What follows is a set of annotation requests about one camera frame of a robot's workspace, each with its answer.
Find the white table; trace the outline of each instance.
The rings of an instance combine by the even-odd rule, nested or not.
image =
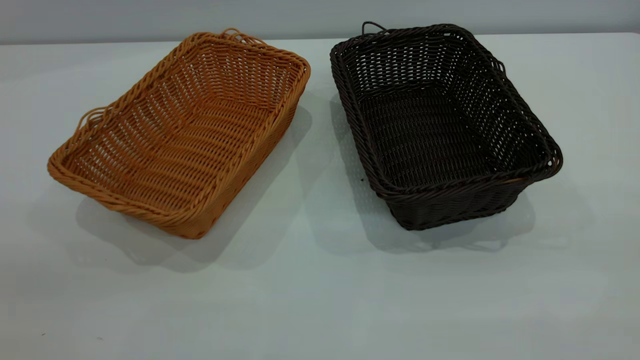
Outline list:
[[[0,357],[637,359],[640,36],[479,40],[561,146],[557,176],[503,214],[405,231],[361,181],[339,40],[271,41],[310,62],[307,91],[199,241],[46,171],[176,43],[0,47]]]

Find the basket rim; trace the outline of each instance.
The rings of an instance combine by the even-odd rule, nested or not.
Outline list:
[[[71,172],[63,166],[63,162],[68,155],[72,154],[80,146],[88,142],[92,136],[99,134],[100,130],[104,129],[108,124],[112,124],[117,121],[117,119],[119,119],[119,113],[126,110],[126,108],[144,92],[145,88],[148,87],[149,84],[160,79],[164,72],[177,63],[178,59],[182,55],[186,54],[188,51],[194,49],[197,45],[200,45],[203,42],[216,42],[219,44],[225,44],[229,47],[240,47],[253,53],[269,54],[273,58],[287,58],[289,61],[297,63],[300,66],[294,80],[294,86],[287,94],[285,94],[283,99],[280,100],[280,103],[275,107],[274,112],[269,116],[270,119],[273,118],[269,127],[264,131],[256,131],[253,134],[252,140],[247,142],[243,149],[238,152],[236,157],[228,162],[228,168],[220,171],[220,174],[224,174],[224,176],[216,176],[216,180],[208,184],[200,194],[195,197],[194,201],[189,203],[187,206],[176,210],[166,211],[149,204],[145,204],[144,202],[131,200],[127,197],[116,194],[93,181]],[[253,154],[257,145],[262,143],[284,119],[287,110],[293,106],[297,106],[300,96],[302,95],[310,77],[310,72],[311,68],[308,61],[294,52],[279,49],[262,42],[244,42],[244,39],[237,40],[229,37],[225,33],[194,33],[185,38],[176,48],[158,62],[152,70],[148,71],[139,81],[136,82],[135,85],[133,85],[116,101],[104,108],[89,111],[83,117],[83,119],[85,117],[88,118],[84,126],[79,127],[79,129],[76,130],[76,133],[51,155],[47,164],[47,169],[51,177],[58,182],[74,191],[80,192],[99,201],[111,210],[119,211],[128,215],[134,215],[136,217],[143,216],[148,219],[149,222],[162,221],[166,226],[189,222],[196,218],[200,214],[201,210],[206,208],[215,200],[218,193],[225,189],[227,183],[234,178],[237,171],[241,168],[240,165],[243,164],[241,160]]]
[[[372,146],[372,137],[369,134],[367,126],[364,125],[363,115],[355,100],[355,91],[353,90],[351,80],[346,74],[346,66],[343,62],[341,53],[343,51],[358,47],[362,44],[375,42],[381,38],[404,38],[409,36],[420,37],[428,33],[444,32],[458,33],[472,46],[473,52],[482,57],[483,66],[491,70],[491,75],[499,82],[500,87],[505,91],[508,99],[520,112],[517,114],[527,121],[531,126],[531,131],[545,144],[546,158],[539,163],[528,167],[507,172],[497,172],[485,176],[475,176],[465,179],[457,179],[453,181],[442,182],[438,184],[424,184],[418,186],[397,186],[393,184],[380,166],[380,157],[377,156],[375,148]],[[344,80],[345,91],[339,88],[340,100],[343,107],[351,106],[355,119],[347,116],[351,126],[356,127],[364,135],[364,141],[359,142],[355,137],[356,148],[363,164],[368,162],[369,166],[363,166],[371,188],[378,193],[378,196],[385,200],[405,200],[409,196],[412,200],[431,199],[450,193],[459,193],[461,188],[470,192],[476,192],[486,187],[498,184],[513,183],[515,181],[523,181],[533,183],[548,177],[552,177],[560,171],[563,164],[562,152],[555,140],[549,135],[545,126],[535,116],[529,108],[529,105],[522,99],[512,82],[506,77],[505,66],[501,61],[493,57],[482,44],[468,30],[454,24],[435,24],[426,27],[414,27],[405,29],[385,29],[377,33],[367,33],[352,37],[343,42],[336,44],[331,52],[330,59],[332,63],[332,73],[334,79],[341,78]]]

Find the dark brown wicker basket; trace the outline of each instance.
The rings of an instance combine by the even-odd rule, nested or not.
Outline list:
[[[499,213],[560,170],[560,148],[467,30],[365,24],[332,49],[333,78],[369,184],[405,229]]]

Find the gray wall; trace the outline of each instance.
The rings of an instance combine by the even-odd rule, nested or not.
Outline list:
[[[181,40],[233,26],[262,38],[351,37],[451,22],[474,33],[640,31],[640,0],[0,0],[0,44]]]

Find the wicker basket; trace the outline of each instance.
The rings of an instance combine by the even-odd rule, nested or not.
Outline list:
[[[200,238],[280,141],[309,75],[302,57],[235,29],[196,33],[83,116],[49,173],[111,210]]]
[[[371,188],[405,229],[499,213],[560,170],[560,148],[467,30],[365,24],[332,49],[333,78]]]

